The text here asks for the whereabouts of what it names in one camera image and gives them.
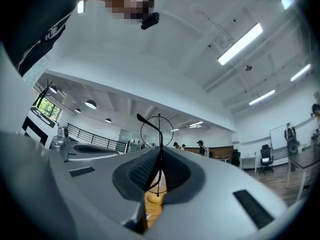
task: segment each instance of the black railing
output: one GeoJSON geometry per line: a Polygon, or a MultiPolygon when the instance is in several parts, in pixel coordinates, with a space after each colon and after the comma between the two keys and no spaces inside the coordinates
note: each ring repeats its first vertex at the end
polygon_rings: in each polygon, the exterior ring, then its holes
{"type": "Polygon", "coordinates": [[[69,135],[76,137],[77,139],[81,139],[87,143],[96,145],[96,146],[100,146],[103,148],[107,148],[110,150],[115,150],[115,151],[119,151],[119,152],[126,152],[126,143],[124,142],[120,142],[120,141],[115,141],[112,139],[108,139],[105,137],[101,137],[98,135],[95,135],[91,132],[82,130],[70,123],[68,123],[68,131],[69,131],[69,135]]]}

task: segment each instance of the webcam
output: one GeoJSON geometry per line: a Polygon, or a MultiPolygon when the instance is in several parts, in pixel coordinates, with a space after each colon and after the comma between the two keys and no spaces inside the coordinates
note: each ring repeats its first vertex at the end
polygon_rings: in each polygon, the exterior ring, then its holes
{"type": "Polygon", "coordinates": [[[148,28],[158,24],[159,20],[160,20],[160,14],[158,12],[154,12],[148,18],[142,21],[141,29],[147,30],[148,28]]]}

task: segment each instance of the wooden counter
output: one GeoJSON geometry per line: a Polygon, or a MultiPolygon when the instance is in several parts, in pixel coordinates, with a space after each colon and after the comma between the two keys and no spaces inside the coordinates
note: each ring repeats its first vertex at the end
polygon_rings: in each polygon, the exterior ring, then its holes
{"type": "MultiPolygon", "coordinates": [[[[199,154],[200,147],[184,147],[185,151],[199,154]]],[[[230,158],[234,151],[234,146],[221,146],[221,147],[209,147],[209,150],[212,152],[212,158],[230,158]]]]}

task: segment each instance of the office chair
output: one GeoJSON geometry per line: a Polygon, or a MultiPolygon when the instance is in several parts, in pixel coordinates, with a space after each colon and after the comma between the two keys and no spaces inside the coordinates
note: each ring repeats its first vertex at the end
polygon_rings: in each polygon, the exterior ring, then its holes
{"type": "Polygon", "coordinates": [[[274,162],[274,157],[271,156],[271,148],[269,147],[269,145],[268,144],[263,145],[260,152],[261,152],[260,164],[262,165],[261,168],[263,170],[264,175],[266,175],[267,170],[274,172],[272,167],[269,166],[274,162]]]}
{"type": "Polygon", "coordinates": [[[240,155],[241,153],[238,152],[238,149],[234,149],[231,156],[231,164],[234,166],[240,165],[240,155]]]}

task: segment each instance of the black chair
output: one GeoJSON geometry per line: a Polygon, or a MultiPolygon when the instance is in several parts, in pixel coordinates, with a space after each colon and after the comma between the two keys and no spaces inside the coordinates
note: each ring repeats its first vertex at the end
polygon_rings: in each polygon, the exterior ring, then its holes
{"type": "Polygon", "coordinates": [[[240,155],[241,153],[238,152],[238,149],[234,149],[231,156],[231,164],[234,166],[240,165],[240,155]]]}
{"type": "Polygon", "coordinates": [[[260,152],[261,152],[260,164],[261,164],[261,169],[263,170],[264,175],[266,175],[267,170],[274,172],[274,169],[270,167],[270,165],[274,162],[274,157],[271,156],[271,148],[269,147],[269,145],[263,145],[260,152]]]}

